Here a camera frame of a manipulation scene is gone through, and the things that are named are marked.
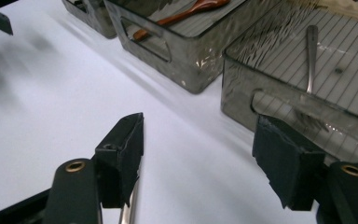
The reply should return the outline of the smoky transparent plastic bin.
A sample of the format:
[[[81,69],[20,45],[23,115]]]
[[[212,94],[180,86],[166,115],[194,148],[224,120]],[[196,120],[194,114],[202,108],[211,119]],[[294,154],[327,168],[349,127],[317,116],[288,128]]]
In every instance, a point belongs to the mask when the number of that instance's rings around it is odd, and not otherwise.
[[[307,93],[307,28],[318,27],[316,74]],[[358,164],[358,3],[282,0],[224,52],[222,110],[253,130],[281,119],[327,153]]]
[[[66,10],[107,39],[117,36],[103,0],[62,0]]]
[[[191,93],[222,72],[224,48],[282,0],[230,0],[169,26],[197,0],[104,0],[122,47]]]

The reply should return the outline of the brown wooden spoon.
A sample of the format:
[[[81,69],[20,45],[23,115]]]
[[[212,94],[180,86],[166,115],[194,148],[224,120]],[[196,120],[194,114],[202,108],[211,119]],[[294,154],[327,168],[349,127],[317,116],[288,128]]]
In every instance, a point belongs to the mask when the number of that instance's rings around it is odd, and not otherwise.
[[[195,4],[189,9],[180,12],[175,15],[171,15],[167,18],[156,21],[156,24],[160,26],[169,26],[176,24],[177,22],[183,21],[195,14],[207,12],[211,10],[218,9],[220,7],[224,7],[230,3],[231,0],[197,0]],[[153,34],[151,31],[146,30],[145,28],[138,30],[132,35],[133,40],[139,42],[144,41],[150,36],[157,36],[157,34]]]

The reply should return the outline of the white table cover sheet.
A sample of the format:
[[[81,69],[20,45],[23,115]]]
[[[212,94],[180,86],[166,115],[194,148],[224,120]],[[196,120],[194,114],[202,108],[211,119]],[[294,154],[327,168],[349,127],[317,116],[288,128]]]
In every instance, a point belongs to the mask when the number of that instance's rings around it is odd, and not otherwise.
[[[0,32],[0,208],[47,189],[119,119],[145,117],[136,224],[315,224],[284,209],[252,133],[220,109],[220,80],[192,94],[70,15],[19,0]]]

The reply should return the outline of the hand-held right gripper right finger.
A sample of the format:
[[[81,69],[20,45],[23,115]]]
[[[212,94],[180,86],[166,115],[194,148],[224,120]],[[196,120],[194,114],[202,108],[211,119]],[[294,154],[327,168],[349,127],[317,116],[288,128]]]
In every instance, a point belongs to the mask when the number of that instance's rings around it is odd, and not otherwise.
[[[278,195],[282,207],[309,211],[318,187],[316,173],[324,152],[280,119],[259,115],[252,155]]]

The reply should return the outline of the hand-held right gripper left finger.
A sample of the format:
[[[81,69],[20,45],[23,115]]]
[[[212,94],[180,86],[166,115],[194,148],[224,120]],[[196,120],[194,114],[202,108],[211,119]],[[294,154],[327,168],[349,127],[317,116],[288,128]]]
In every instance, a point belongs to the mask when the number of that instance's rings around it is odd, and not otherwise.
[[[95,148],[98,191],[104,208],[131,205],[144,155],[144,114],[120,119]]]

